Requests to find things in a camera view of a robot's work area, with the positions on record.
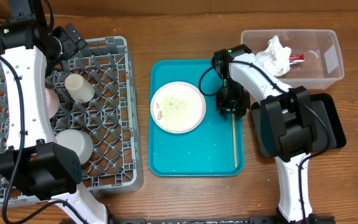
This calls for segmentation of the red snack wrapper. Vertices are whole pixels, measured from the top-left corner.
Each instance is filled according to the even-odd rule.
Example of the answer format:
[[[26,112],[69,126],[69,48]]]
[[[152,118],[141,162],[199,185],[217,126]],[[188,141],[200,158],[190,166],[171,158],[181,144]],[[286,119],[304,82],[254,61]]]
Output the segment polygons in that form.
[[[290,55],[289,61],[290,61],[290,65],[294,65],[304,62],[305,58],[303,54],[295,54],[295,55]]]

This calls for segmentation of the pink small bowl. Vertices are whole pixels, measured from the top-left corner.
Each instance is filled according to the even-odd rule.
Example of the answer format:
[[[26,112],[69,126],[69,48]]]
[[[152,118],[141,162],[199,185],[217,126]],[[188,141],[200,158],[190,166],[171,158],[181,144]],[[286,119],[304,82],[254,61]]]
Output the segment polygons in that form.
[[[51,89],[46,88],[45,93],[47,99],[48,117],[52,118],[55,116],[59,109],[60,100],[58,95]]]

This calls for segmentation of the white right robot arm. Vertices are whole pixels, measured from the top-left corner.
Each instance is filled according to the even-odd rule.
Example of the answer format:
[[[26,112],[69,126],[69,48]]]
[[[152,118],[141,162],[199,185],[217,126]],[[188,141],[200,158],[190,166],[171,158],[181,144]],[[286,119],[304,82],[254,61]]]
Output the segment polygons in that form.
[[[244,44],[215,52],[210,69],[222,81],[212,96],[223,118],[243,117],[251,108],[251,98],[259,106],[258,134],[264,148],[273,152],[279,174],[280,221],[317,223],[308,198],[308,162],[315,157],[311,151],[318,138],[316,125],[326,135],[329,131],[311,109],[308,90],[279,81]]]

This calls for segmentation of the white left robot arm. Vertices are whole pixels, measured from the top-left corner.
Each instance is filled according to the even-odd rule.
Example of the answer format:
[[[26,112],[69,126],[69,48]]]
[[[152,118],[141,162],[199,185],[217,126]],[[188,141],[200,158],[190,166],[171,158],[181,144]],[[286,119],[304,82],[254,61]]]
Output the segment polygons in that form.
[[[113,223],[107,206],[82,182],[76,153],[57,143],[47,113],[45,77],[86,47],[72,25],[55,26],[38,0],[11,1],[0,22],[0,62],[9,109],[7,149],[0,174],[10,189],[57,205],[76,223]]]

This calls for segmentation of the white napkin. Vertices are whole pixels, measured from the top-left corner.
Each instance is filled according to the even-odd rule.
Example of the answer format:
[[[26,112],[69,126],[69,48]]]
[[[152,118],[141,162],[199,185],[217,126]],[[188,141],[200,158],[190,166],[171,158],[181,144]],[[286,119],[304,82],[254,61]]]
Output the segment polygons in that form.
[[[271,75],[280,77],[290,71],[291,48],[284,47],[277,35],[268,41],[268,47],[256,54],[256,60]]]

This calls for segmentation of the cream white cup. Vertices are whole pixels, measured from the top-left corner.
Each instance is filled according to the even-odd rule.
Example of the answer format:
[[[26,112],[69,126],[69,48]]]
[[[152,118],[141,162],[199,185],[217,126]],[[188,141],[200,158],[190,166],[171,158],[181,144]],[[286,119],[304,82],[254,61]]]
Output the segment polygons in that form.
[[[94,97],[92,84],[77,73],[71,73],[66,77],[65,88],[77,103],[87,103]]]

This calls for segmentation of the grey ceramic bowl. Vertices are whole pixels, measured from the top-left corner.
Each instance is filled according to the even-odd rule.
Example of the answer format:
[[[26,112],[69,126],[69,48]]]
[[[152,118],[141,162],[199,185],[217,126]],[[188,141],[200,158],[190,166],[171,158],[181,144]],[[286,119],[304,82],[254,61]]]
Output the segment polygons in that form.
[[[87,133],[75,129],[61,131],[55,136],[57,143],[76,152],[80,163],[85,164],[93,152],[93,141]]]

